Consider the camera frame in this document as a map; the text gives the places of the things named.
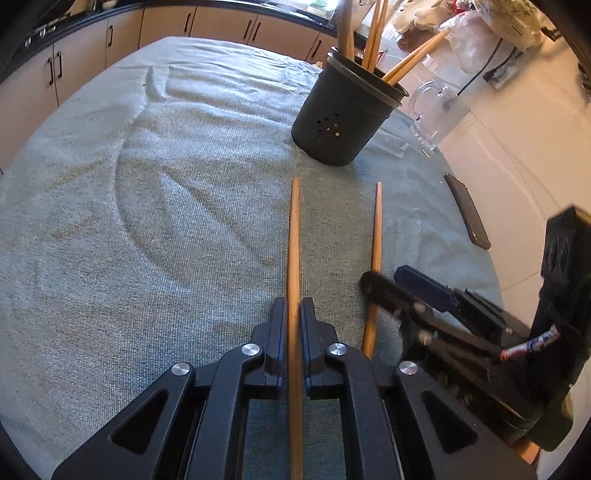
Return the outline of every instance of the perforated black cup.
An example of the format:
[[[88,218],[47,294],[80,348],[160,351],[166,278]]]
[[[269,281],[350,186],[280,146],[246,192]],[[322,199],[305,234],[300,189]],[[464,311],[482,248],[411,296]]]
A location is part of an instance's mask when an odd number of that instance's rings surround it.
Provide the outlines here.
[[[291,127],[295,144],[327,165],[351,163],[408,92],[335,48]]]

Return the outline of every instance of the black cable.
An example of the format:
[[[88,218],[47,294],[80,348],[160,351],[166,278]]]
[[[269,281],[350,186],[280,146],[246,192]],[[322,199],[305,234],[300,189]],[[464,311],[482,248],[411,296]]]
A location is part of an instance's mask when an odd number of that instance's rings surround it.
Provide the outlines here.
[[[493,78],[494,74],[496,73],[496,71],[498,69],[500,69],[501,67],[504,67],[507,62],[511,59],[511,57],[513,56],[513,54],[517,51],[517,47],[513,47],[513,50],[511,50],[511,53],[509,53],[509,56],[503,60],[501,63],[499,63],[495,68],[493,68],[492,70],[489,70],[488,72],[486,72],[482,78],[484,78],[485,82],[490,82],[491,78]]]
[[[468,83],[467,83],[467,84],[465,84],[465,85],[464,85],[464,86],[463,86],[463,87],[460,89],[460,91],[457,93],[458,95],[461,95],[461,94],[462,94],[462,92],[463,92],[464,90],[466,90],[466,89],[467,89],[467,88],[468,88],[468,87],[469,87],[469,86],[472,84],[472,82],[473,82],[474,80],[476,80],[476,79],[477,79],[477,78],[480,76],[480,74],[481,74],[482,72],[484,72],[484,69],[485,69],[486,67],[488,67],[488,64],[489,64],[490,62],[492,62],[492,58],[495,56],[495,53],[499,51],[499,48],[501,48],[501,43],[503,43],[503,39],[502,39],[502,38],[501,38],[501,39],[499,39],[499,43],[498,43],[498,44],[496,44],[496,47],[495,47],[495,49],[493,50],[493,52],[492,52],[491,56],[488,58],[488,61],[487,61],[487,62],[484,64],[484,66],[483,66],[483,67],[480,69],[480,71],[479,71],[479,72],[478,72],[476,75],[474,75],[474,76],[473,76],[473,77],[472,77],[472,78],[471,78],[471,79],[468,81]]]

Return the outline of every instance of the chopstick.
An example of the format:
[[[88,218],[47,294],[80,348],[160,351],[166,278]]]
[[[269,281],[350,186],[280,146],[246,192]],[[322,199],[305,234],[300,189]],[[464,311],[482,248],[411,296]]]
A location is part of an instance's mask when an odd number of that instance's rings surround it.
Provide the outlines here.
[[[388,0],[382,1],[382,8],[379,13],[378,28],[375,31],[374,43],[372,45],[371,53],[369,54],[368,71],[373,73],[375,64],[378,59],[379,45],[382,43],[382,33],[384,32],[384,25],[386,22],[386,14],[388,12]]]
[[[296,177],[291,184],[287,248],[287,400],[291,480],[302,480],[304,474],[300,302],[300,179]]]
[[[349,48],[353,0],[341,0],[337,18],[336,41],[339,52],[349,60],[355,60],[355,48]]]
[[[363,60],[361,61],[361,66],[365,70],[369,70],[369,58],[371,56],[372,50],[374,49],[374,42],[375,42],[375,34],[378,29],[379,24],[379,16],[382,10],[382,0],[377,0],[374,7],[374,15],[371,19],[371,25],[369,27],[369,35],[367,42],[365,43],[365,49],[363,51]]]
[[[371,270],[379,272],[382,269],[382,183],[379,181],[375,190],[374,210],[374,238],[371,250]],[[378,330],[378,306],[368,305],[365,330],[363,331],[362,350],[368,358],[372,358],[375,349],[375,336]]]
[[[386,75],[382,77],[382,80],[390,85],[396,85],[408,72],[410,72],[425,55],[432,52],[437,45],[439,45],[451,29],[446,28],[442,30],[434,37],[431,37],[420,47],[410,53],[405,59],[400,61],[395,67],[393,67]]]

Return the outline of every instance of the black phone case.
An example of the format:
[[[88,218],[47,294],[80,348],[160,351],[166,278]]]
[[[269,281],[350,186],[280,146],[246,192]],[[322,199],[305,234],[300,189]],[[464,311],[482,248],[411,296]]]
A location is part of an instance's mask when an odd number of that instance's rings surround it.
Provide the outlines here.
[[[482,224],[480,215],[478,215],[476,205],[474,205],[474,201],[472,200],[472,197],[470,197],[468,189],[451,173],[446,173],[444,178],[452,191],[453,197],[456,199],[457,206],[460,209],[464,224],[466,225],[466,230],[468,230],[470,241],[474,245],[477,245],[484,250],[488,250],[491,247],[491,242],[488,239],[486,230]]]

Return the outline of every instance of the cabinet door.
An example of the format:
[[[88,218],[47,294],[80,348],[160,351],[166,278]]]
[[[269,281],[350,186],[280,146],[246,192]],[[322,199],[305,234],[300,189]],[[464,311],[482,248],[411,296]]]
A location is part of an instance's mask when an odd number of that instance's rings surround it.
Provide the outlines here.
[[[106,30],[107,20],[102,20],[53,45],[60,104],[105,69]]]
[[[0,168],[6,171],[14,155],[58,107],[53,46],[37,54],[0,85]]]
[[[308,53],[306,61],[308,63],[316,63],[317,61],[326,62],[331,47],[336,47],[336,37],[319,33],[314,46],[311,48],[310,53]]]
[[[259,15],[248,44],[305,60],[318,32],[274,17]]]
[[[139,47],[166,37],[188,37],[197,7],[154,7],[144,11]]]
[[[192,37],[247,43],[255,28],[256,14],[226,8],[197,7]]]
[[[139,46],[144,10],[133,10],[109,18],[106,38],[106,67],[135,52]]]

